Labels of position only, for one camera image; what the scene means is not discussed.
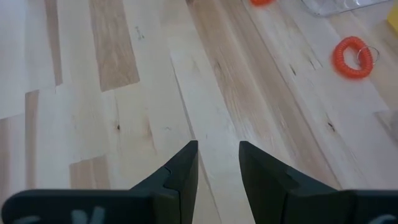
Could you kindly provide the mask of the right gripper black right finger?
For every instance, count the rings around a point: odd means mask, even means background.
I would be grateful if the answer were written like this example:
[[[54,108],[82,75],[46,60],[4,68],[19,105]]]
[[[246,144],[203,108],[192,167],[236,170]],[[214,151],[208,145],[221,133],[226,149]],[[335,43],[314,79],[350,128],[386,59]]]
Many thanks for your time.
[[[336,190],[248,141],[239,164],[256,223],[397,223],[395,190]]]

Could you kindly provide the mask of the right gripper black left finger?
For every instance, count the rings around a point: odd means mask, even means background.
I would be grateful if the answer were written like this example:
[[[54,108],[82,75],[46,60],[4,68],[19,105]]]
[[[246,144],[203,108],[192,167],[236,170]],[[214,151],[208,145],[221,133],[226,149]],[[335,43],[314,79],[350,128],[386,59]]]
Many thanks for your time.
[[[1,209],[4,223],[191,223],[198,142],[190,141],[129,190],[24,190]]]

